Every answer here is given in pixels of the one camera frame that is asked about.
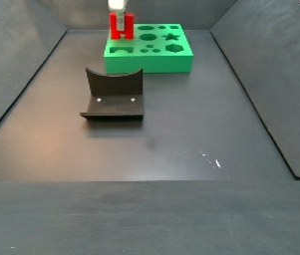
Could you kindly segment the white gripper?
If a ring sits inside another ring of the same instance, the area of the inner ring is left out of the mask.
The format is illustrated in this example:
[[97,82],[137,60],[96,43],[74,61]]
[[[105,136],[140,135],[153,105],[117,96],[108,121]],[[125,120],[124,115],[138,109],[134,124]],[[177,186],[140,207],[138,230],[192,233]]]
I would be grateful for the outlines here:
[[125,10],[128,6],[128,0],[109,0],[109,8],[112,11],[117,11],[117,30],[125,31]]

